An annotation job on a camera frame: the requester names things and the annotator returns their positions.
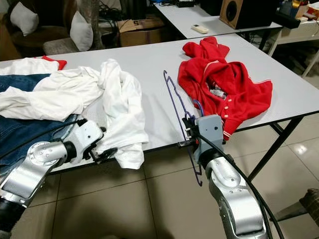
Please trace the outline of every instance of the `denim fabric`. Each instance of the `denim fabric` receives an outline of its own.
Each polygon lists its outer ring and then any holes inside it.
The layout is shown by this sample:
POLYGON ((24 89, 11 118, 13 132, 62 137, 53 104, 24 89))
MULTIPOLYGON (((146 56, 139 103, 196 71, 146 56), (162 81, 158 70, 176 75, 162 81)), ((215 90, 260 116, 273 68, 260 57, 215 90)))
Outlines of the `denim fabric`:
MULTIPOLYGON (((48 76, 49 74, 0 76, 0 92, 4 92, 9 86, 30 92, 34 89, 35 85, 39 81, 48 76)), ((0 116, 0 155, 3 155, 15 146, 27 141, 39 133, 60 125, 64 125, 65 123, 75 119, 76 115, 71 115, 65 122, 35 119, 7 119, 0 116)), ((14 168, 16 166, 15 164, 26 156, 26 153, 31 145, 39 141, 52 141, 53 139, 62 137, 68 130, 69 127, 65 127, 53 132, 49 132, 0 159, 0 176, 7 173, 8 170, 14 168)))

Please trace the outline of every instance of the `red hoodie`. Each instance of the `red hoodie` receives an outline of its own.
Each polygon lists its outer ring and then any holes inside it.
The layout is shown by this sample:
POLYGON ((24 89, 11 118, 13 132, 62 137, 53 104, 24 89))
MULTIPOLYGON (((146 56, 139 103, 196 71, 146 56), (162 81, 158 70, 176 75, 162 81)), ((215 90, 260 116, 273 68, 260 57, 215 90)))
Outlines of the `red hoodie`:
POLYGON ((178 83, 192 99, 201 103, 206 116, 221 116, 225 140, 243 121, 269 108, 271 81, 253 83, 243 63, 227 63, 229 48, 218 44, 215 37, 204 38, 199 45, 188 42, 183 50, 193 58, 181 63, 178 83), (216 84, 225 92, 225 97, 210 92, 216 84))

